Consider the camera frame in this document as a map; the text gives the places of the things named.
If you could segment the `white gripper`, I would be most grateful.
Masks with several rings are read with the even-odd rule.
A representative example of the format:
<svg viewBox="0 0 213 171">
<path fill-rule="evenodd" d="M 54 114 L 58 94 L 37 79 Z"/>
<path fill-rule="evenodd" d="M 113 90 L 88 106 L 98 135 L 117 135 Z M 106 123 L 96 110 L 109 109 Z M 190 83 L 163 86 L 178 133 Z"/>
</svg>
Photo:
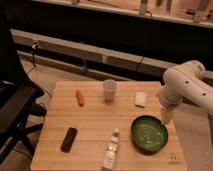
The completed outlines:
<svg viewBox="0 0 213 171">
<path fill-rule="evenodd" d="M 160 88 L 157 97 L 162 106 L 161 123 L 164 125 L 169 124 L 174 115 L 172 109 L 176 108 L 182 102 L 182 97 L 167 85 Z"/>
</svg>

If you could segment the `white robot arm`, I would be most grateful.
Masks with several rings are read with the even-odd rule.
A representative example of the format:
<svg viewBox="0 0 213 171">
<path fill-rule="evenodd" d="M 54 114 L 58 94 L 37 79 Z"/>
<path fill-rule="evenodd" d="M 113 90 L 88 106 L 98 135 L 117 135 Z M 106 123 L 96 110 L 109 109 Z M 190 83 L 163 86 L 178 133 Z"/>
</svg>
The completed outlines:
<svg viewBox="0 0 213 171">
<path fill-rule="evenodd" d="M 161 105 L 162 124 L 170 123 L 173 110 L 184 98 L 213 117 L 213 87 L 202 81 L 204 74 L 204 65 L 196 60 L 172 66 L 164 72 L 164 85 L 157 94 Z"/>
</svg>

